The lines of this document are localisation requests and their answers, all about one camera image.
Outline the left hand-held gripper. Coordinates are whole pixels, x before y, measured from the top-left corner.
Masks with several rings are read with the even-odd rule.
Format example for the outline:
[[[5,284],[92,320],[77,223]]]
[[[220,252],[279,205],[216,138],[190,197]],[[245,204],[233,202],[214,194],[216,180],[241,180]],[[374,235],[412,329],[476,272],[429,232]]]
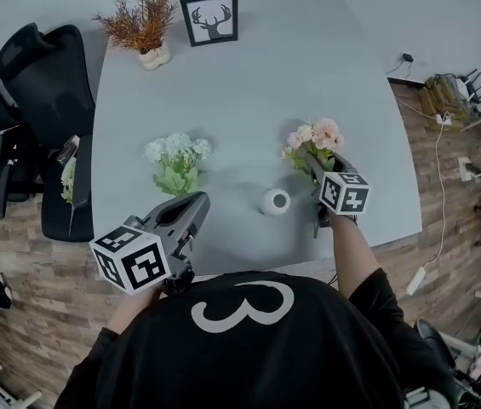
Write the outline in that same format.
[[[186,290],[194,279],[186,253],[209,208],[207,193],[185,194],[92,240],[100,277],[129,295],[150,287],[169,295]]]

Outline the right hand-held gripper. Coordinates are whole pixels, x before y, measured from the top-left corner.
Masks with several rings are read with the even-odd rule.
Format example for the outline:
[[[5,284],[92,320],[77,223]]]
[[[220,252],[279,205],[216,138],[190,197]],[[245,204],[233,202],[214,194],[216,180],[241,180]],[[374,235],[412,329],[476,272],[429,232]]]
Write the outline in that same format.
[[[339,153],[328,159],[326,171],[316,157],[306,153],[305,160],[312,182],[319,187],[313,237],[330,227],[329,215],[345,216],[357,222],[366,209],[370,186],[358,170]]]

